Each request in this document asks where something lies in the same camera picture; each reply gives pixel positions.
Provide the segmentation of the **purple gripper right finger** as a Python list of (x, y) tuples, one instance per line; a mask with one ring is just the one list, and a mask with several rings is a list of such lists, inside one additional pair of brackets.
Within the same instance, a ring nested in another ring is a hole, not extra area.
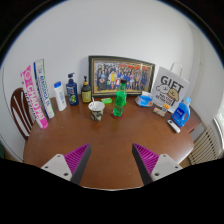
[(132, 144), (132, 154), (144, 185), (182, 169), (169, 155), (158, 155), (136, 143)]

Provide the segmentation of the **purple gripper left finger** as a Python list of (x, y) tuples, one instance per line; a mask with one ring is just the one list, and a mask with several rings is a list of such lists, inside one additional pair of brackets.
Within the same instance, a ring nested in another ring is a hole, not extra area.
[(91, 144), (87, 143), (65, 155), (56, 154), (42, 169), (79, 185), (90, 155)]

